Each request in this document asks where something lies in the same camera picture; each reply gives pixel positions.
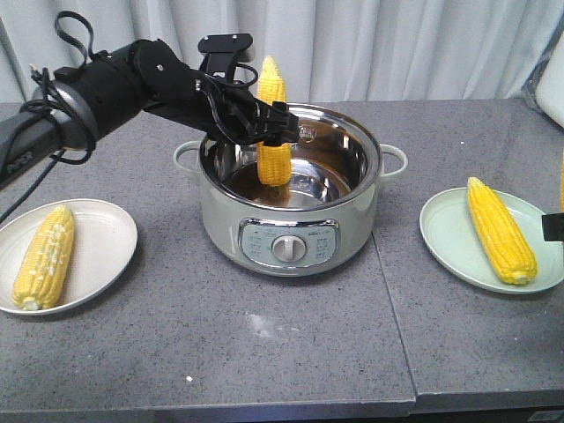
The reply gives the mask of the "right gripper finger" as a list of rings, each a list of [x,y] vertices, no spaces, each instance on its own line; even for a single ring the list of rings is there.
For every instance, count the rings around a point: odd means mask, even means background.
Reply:
[[[541,216],[545,241],[564,241],[564,213],[544,214]]]

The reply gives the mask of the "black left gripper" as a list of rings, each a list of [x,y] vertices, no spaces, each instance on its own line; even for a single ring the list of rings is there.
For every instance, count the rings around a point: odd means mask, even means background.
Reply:
[[[201,130],[219,141],[267,146],[295,144],[299,118],[283,101],[267,104],[246,88],[230,86],[186,65],[149,65],[145,111]]]

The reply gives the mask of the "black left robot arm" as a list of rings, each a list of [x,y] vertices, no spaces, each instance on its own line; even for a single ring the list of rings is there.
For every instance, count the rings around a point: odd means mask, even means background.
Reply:
[[[247,59],[247,33],[209,35],[198,43],[199,69],[181,62],[164,41],[135,41],[101,51],[77,69],[52,77],[36,73],[39,88],[19,113],[1,123],[1,185],[6,187],[45,157],[85,152],[140,112],[157,115],[236,145],[295,143],[298,119],[281,102],[256,99],[235,68]]]

